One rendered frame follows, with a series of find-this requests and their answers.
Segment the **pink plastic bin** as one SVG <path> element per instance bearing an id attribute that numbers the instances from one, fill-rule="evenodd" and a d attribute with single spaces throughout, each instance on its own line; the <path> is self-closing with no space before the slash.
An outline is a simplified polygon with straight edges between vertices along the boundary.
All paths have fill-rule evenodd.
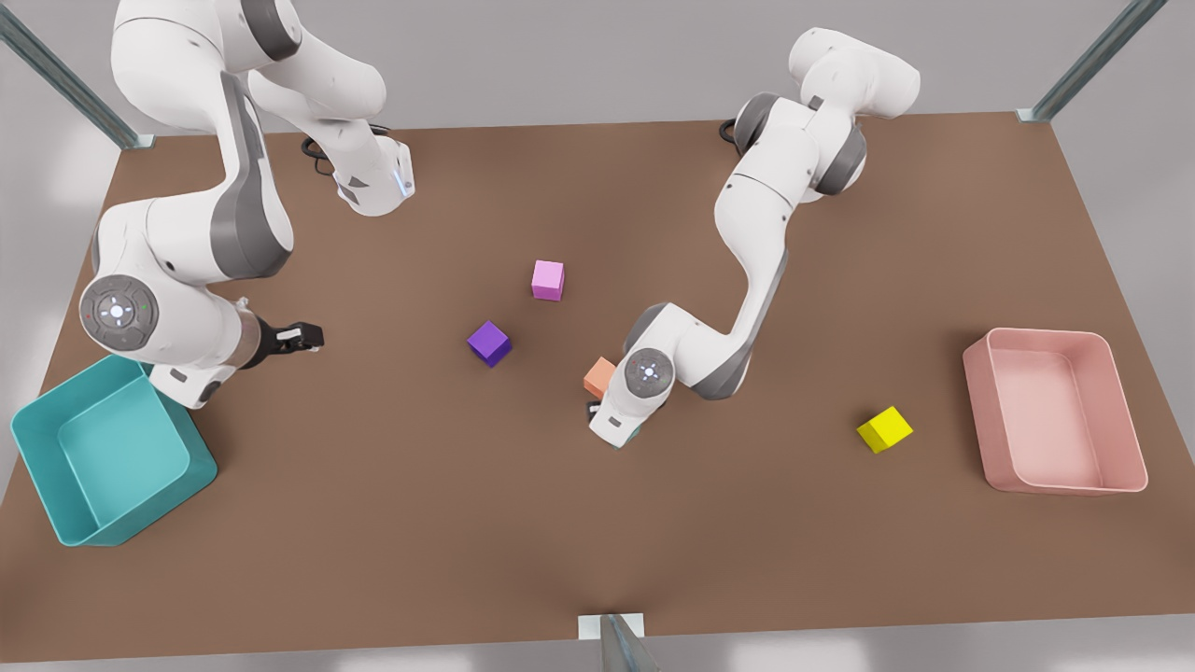
<path id="1" fill-rule="evenodd" d="M 1053 495 L 1147 489 L 1147 468 L 1104 337 L 994 328 L 962 361 L 989 485 Z"/>

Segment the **purple cube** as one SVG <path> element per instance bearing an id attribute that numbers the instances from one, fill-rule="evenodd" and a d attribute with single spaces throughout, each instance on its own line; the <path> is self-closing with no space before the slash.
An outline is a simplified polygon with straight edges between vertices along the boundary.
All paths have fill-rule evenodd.
<path id="1" fill-rule="evenodd" d="M 492 322 L 485 322 L 470 335 L 467 344 L 474 356 L 480 358 L 490 369 L 494 369 L 513 350 L 511 337 Z"/>

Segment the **yellow cube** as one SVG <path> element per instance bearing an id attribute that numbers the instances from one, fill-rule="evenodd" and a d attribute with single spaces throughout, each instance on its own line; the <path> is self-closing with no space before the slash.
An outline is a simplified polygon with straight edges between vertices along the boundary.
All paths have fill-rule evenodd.
<path id="1" fill-rule="evenodd" d="M 854 430 L 872 454 L 878 456 L 907 439 L 914 429 L 895 407 L 888 407 Z"/>

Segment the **silver frame post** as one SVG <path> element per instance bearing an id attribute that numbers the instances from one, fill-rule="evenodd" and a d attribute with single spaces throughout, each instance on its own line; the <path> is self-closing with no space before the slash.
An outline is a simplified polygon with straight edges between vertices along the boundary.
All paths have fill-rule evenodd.
<path id="1" fill-rule="evenodd" d="M 600 642 L 601 672 L 661 672 L 646 650 L 643 613 L 581 615 L 580 639 Z"/>
<path id="2" fill-rule="evenodd" d="M 1119 16 L 1087 45 L 1087 50 L 1076 59 L 1076 63 L 1050 85 L 1036 104 L 1015 111 L 1016 118 L 1021 123 L 1031 124 L 1050 123 L 1055 120 L 1076 94 L 1079 94 L 1169 1 L 1130 0 L 1130 4 L 1119 12 Z"/>
<path id="3" fill-rule="evenodd" d="M 131 127 L 121 120 L 93 88 L 76 77 L 76 73 L 4 4 L 0 4 L 0 41 L 120 149 L 154 147 L 155 136 L 152 133 L 133 132 Z"/>

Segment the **teal plastic bin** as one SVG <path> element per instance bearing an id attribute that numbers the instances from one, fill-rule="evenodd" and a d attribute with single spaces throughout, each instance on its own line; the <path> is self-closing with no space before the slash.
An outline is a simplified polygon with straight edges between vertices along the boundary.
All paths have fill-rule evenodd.
<path id="1" fill-rule="evenodd" d="M 123 544 L 217 477 L 188 409 L 128 358 L 102 358 L 30 401 L 11 430 L 65 546 Z"/>

